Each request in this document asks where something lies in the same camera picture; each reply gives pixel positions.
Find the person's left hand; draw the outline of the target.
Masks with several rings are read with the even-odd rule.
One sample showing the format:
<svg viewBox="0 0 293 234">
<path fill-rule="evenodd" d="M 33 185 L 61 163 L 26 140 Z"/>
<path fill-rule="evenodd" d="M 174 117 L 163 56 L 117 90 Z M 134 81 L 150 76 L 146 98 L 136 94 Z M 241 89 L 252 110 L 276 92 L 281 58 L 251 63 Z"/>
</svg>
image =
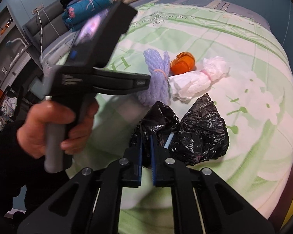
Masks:
<svg viewBox="0 0 293 234">
<path fill-rule="evenodd" d="M 93 100 L 88 106 L 84 119 L 72 130 L 68 139 L 61 142 L 61 150 L 68 155 L 80 153 L 91 135 L 94 115 L 99 109 L 98 102 Z M 55 101 L 46 100 L 34 105 L 26 117 L 25 123 L 17 131 L 17 141 L 30 156 L 38 159 L 45 155 L 45 127 L 49 123 L 66 125 L 74 121 L 75 114 L 66 106 Z"/>
</svg>

